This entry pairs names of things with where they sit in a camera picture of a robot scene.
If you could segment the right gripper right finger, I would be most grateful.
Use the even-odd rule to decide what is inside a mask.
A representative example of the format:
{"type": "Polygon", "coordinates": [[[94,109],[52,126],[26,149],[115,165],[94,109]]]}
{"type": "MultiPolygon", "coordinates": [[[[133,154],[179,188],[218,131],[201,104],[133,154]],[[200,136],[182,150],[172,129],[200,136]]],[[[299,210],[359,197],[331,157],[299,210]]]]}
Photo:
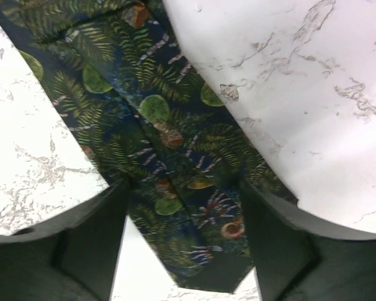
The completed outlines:
{"type": "Polygon", "coordinates": [[[376,300],[376,233],[239,185],[261,300],[376,300]]]}

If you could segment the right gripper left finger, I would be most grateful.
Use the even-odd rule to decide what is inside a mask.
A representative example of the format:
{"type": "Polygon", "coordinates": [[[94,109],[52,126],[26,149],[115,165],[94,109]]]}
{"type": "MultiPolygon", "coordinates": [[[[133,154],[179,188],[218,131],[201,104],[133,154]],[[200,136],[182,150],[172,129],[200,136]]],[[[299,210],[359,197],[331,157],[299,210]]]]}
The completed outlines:
{"type": "Polygon", "coordinates": [[[123,179],[53,218],[0,235],[0,300],[109,300],[129,194],[123,179]]]}

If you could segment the dark green leaf-patterned tie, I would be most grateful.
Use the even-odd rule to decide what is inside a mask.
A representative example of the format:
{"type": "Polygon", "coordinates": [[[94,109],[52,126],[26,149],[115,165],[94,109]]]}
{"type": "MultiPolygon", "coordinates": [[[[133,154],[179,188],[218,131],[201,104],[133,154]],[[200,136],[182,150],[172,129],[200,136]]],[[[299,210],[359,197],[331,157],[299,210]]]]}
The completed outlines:
{"type": "Polygon", "coordinates": [[[183,288],[231,293],[252,270],[248,180],[292,204],[177,44],[162,1],[0,1],[0,25],[183,288]]]}

